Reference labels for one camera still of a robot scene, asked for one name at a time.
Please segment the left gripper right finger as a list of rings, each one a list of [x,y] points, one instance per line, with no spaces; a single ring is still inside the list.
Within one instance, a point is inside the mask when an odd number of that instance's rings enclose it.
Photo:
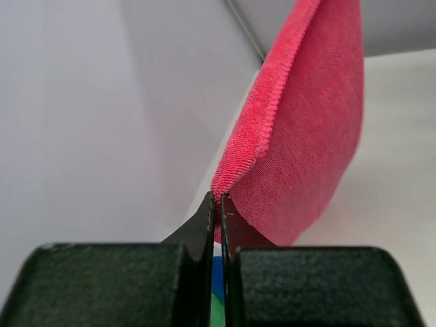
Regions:
[[[423,326],[394,258],[378,247],[278,247],[221,199],[227,326]]]

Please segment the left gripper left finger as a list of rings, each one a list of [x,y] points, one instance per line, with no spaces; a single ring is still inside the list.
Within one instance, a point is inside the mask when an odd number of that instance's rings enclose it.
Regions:
[[[25,260],[2,326],[208,326],[215,199],[160,243],[48,243]]]

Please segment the blue towel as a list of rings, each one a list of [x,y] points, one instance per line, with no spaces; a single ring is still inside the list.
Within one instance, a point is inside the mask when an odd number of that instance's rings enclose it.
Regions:
[[[223,260],[221,256],[213,256],[212,292],[221,302],[224,302]]]

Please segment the green towel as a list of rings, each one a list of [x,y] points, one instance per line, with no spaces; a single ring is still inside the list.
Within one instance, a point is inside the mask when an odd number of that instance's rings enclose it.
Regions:
[[[224,303],[214,293],[211,298],[211,327],[225,327]]]

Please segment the pink towel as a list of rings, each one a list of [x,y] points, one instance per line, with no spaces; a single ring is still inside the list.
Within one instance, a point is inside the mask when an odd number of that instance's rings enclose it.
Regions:
[[[324,211],[360,139],[358,1],[297,1],[248,94],[211,182],[279,246]]]

